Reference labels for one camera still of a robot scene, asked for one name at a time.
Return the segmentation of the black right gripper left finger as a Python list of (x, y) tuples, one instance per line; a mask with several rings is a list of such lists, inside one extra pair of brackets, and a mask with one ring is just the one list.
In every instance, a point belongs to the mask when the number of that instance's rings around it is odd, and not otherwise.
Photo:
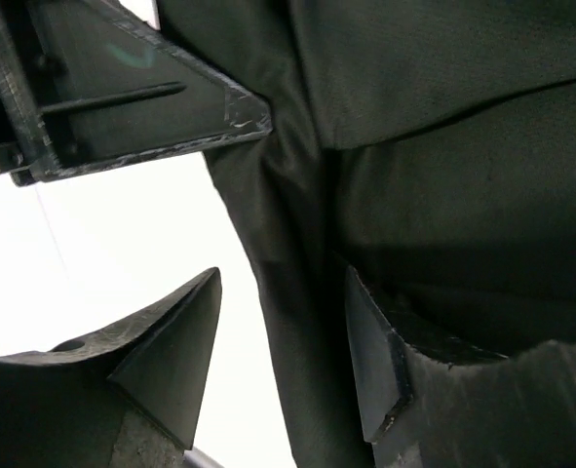
[(211, 268), (100, 330), (0, 357), (0, 467), (181, 467), (221, 305)]

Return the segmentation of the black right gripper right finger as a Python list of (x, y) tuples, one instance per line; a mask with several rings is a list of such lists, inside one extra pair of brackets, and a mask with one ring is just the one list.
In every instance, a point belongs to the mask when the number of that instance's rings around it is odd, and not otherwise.
[(362, 431), (379, 467), (576, 467), (576, 343), (491, 352), (345, 277)]

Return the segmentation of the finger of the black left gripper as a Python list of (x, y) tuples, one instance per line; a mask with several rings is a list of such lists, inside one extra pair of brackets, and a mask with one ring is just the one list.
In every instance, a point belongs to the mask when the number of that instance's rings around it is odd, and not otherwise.
[(18, 186), (271, 130), (264, 99), (117, 1), (0, 1), (0, 175)]

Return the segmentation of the black t shirt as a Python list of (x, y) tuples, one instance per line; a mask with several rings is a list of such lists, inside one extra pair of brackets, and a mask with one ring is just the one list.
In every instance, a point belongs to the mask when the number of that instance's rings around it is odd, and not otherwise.
[(258, 284), (293, 459), (379, 467), (345, 277), (479, 348), (576, 343), (576, 1), (162, 1), (265, 97), (205, 159)]

